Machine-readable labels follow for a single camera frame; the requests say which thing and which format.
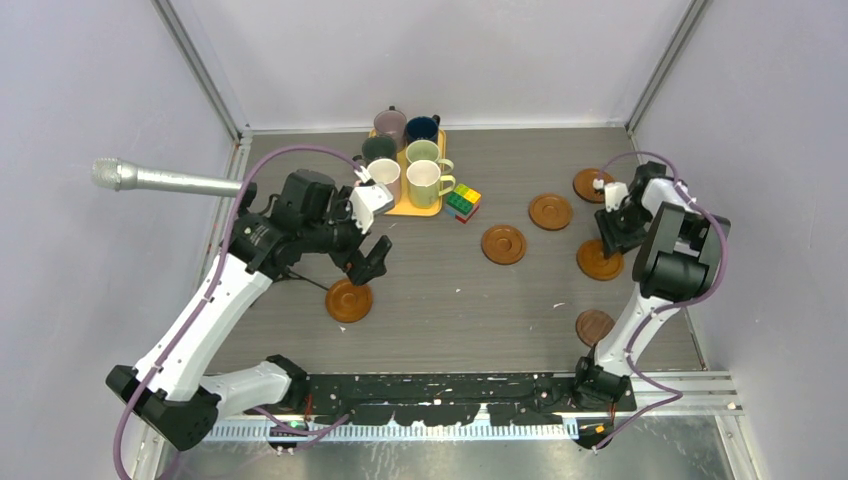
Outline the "brown wooden coaster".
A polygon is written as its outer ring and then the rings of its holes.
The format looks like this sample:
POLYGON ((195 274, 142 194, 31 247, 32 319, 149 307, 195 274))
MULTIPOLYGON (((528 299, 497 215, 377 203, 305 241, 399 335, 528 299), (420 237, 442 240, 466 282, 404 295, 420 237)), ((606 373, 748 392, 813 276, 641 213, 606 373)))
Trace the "brown wooden coaster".
POLYGON ((370 312, 374 302, 369 285, 354 285, 345 278, 334 283, 325 295, 325 308, 340 323, 355 323, 370 312))
POLYGON ((494 225, 481 237, 484 256, 498 265, 512 265, 526 254, 527 241, 523 233, 511 225, 494 225))
POLYGON ((587 168, 579 171, 573 179, 572 186, 575 193, 582 199, 593 204, 603 204, 605 201, 604 189, 596 190, 593 182, 597 179, 599 170, 587 168))
POLYGON ((576 253, 579 269, 589 278, 598 281, 610 281, 624 270, 625 260, 622 254, 604 256, 603 243, 599 239, 588 240, 580 245, 576 253))
POLYGON ((528 215, 537 227, 547 231, 558 231, 571 223, 574 213, 565 197, 554 193, 543 193, 530 202, 528 215))

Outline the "yellow tray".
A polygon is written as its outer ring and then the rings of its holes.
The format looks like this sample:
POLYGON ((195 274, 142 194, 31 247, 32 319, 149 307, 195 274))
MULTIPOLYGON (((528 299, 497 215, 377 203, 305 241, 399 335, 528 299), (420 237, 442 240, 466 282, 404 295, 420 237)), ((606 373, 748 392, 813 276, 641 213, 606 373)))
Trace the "yellow tray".
POLYGON ((394 195, 389 215, 436 215, 444 198, 455 190, 454 164, 443 157, 443 147, 431 140, 415 140, 395 158, 366 159, 366 171, 394 195))

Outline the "dark walnut coaster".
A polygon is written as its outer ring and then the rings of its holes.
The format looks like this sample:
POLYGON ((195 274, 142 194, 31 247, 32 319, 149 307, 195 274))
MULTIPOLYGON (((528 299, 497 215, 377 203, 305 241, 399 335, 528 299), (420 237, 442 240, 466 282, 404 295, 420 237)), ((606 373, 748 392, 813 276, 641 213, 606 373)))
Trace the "dark walnut coaster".
POLYGON ((589 309, 581 312, 575 320, 575 331, 579 340, 593 347, 614 328, 615 320, 607 313, 589 309))

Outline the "navy blue mug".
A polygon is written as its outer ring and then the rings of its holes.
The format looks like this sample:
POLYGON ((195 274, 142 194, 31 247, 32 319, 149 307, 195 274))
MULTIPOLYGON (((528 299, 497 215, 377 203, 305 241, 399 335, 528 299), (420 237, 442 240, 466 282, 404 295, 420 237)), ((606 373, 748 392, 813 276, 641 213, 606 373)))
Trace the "navy blue mug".
POLYGON ((405 126, 406 142, 411 144, 418 140, 428 140, 437 143, 440 134, 440 123, 441 117, 438 114, 409 119, 405 126))

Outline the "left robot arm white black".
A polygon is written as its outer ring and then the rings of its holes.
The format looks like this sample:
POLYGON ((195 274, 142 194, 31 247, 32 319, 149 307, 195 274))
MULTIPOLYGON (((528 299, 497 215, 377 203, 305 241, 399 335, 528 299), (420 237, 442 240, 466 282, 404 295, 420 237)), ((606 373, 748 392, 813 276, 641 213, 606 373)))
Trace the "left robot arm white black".
POLYGON ((305 254, 326 254, 355 286, 385 274, 392 243, 360 246, 376 216, 394 206, 383 183, 360 175, 338 188, 327 175, 299 169, 266 210, 242 203, 212 270, 163 338, 135 365, 117 365, 107 386, 132 412, 183 452, 214 424, 262 406, 284 414, 306 404, 306 372, 272 355, 258 365, 209 376, 207 367, 247 309, 305 254))

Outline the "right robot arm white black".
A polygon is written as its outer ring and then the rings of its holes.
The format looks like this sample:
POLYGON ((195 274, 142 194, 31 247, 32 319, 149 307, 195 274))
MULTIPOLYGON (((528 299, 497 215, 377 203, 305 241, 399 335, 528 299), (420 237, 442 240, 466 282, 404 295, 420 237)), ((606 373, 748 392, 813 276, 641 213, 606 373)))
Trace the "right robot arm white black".
POLYGON ((582 198, 601 204, 594 214, 600 236, 584 242, 576 260, 595 280, 622 273, 623 256, 635 251, 634 290, 611 330, 589 340, 572 381, 571 397, 584 410, 612 407, 627 393, 635 365, 660 328, 717 281, 727 219, 697 210, 687 185, 668 175, 666 165, 637 167, 630 183, 605 171, 585 169, 573 181, 582 198))

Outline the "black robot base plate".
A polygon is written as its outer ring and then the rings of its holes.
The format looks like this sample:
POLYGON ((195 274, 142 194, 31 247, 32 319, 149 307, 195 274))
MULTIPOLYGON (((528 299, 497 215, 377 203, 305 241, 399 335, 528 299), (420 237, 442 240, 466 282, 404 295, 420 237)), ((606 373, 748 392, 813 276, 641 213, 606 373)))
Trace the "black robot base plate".
POLYGON ((485 411, 494 426, 553 424, 566 413, 600 415, 636 410, 631 389, 613 405, 576 390, 556 373, 310 374, 294 393, 264 404, 273 414, 332 423, 343 415, 359 426, 468 425, 485 411))

